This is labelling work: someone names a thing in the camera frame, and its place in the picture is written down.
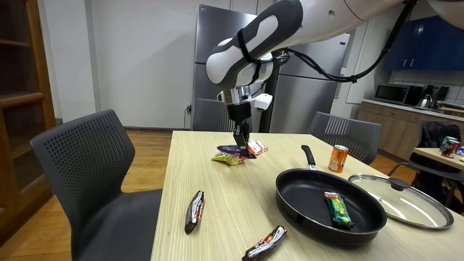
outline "orange soda can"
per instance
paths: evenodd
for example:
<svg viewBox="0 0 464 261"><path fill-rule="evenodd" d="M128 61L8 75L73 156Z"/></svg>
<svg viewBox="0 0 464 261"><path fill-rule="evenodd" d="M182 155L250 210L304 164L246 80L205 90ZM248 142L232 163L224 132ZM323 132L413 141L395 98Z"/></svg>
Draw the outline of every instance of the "orange soda can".
<svg viewBox="0 0 464 261"><path fill-rule="evenodd" d="M332 150L332 156L330 156L329 170L335 172L342 172L345 166L345 160L348 156L348 148L341 145L335 145Z"/></svg>

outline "blue cabinet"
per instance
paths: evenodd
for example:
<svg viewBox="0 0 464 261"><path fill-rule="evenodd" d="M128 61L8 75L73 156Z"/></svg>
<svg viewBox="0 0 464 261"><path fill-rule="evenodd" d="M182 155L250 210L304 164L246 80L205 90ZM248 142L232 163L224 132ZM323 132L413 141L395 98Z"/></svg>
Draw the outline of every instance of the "blue cabinet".
<svg viewBox="0 0 464 261"><path fill-rule="evenodd" d="M464 70L464 31L439 16L404 23L385 57L387 70Z"/></svg>

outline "white tile backsplash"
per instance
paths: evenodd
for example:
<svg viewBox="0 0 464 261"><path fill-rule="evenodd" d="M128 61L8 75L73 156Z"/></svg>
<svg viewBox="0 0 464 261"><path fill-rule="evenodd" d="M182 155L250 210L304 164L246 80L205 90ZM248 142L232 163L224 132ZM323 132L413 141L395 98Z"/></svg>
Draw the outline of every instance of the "white tile backsplash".
<svg viewBox="0 0 464 261"><path fill-rule="evenodd" d="M464 103L464 71L393 71L388 81L391 84L401 85L442 85L448 86L446 101L451 103Z"/></svg>

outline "soda can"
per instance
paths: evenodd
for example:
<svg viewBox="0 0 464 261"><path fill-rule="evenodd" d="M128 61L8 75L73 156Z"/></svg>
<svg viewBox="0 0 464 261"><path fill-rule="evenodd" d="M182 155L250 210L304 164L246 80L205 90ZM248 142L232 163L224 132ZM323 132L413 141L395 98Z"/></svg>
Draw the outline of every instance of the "soda can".
<svg viewBox="0 0 464 261"><path fill-rule="evenodd" d="M446 140L445 145L443 147L443 151L441 155L448 158L454 158L456 154L456 150L459 147L459 141L457 140Z"/></svg>
<svg viewBox="0 0 464 261"><path fill-rule="evenodd" d="M449 140L455 140L455 141L458 141L458 139L456 138L453 138L453 137L450 137L450 136L446 136L444 139L443 139L443 142L441 143L441 146L440 146L440 151L443 151L445 149L445 143Z"/></svg>
<svg viewBox="0 0 464 261"><path fill-rule="evenodd" d="M341 145L335 145L332 150L332 156L330 156L329 170L335 172L342 172L345 166L345 161L348 156L348 148Z"/></svg>

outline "black strap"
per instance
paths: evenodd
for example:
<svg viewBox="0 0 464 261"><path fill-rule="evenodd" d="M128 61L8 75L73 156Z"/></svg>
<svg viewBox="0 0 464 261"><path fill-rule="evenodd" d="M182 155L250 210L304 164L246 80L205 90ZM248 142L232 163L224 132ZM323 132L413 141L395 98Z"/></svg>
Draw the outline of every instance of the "black strap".
<svg viewBox="0 0 464 261"><path fill-rule="evenodd" d="M246 62L256 64L256 70L255 70L255 74L253 74L253 79L251 80L249 84L247 84L247 85L251 85L259 77L259 71L261 70L261 60L256 60L251 57L250 53L248 52L248 49L246 48L245 42L243 40L242 30L243 28L237 32L237 40L238 40L238 45L240 47L240 50L242 51L243 57L245 58Z"/></svg>

